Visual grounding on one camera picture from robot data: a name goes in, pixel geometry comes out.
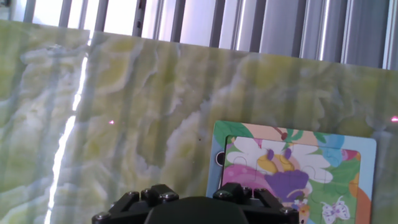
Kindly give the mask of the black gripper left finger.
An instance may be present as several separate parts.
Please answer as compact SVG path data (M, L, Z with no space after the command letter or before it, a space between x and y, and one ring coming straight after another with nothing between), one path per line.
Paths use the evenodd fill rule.
M92 224L135 224L144 223L150 211L158 205L173 202L179 194L165 184L153 185L150 188L126 192L114 202L108 211L92 216Z

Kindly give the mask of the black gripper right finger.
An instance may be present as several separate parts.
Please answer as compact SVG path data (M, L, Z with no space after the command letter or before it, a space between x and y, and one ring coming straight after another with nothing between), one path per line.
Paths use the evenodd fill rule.
M299 211L283 205L265 188L228 182L213 193L213 199L225 202L223 208L242 218L241 223L299 224Z

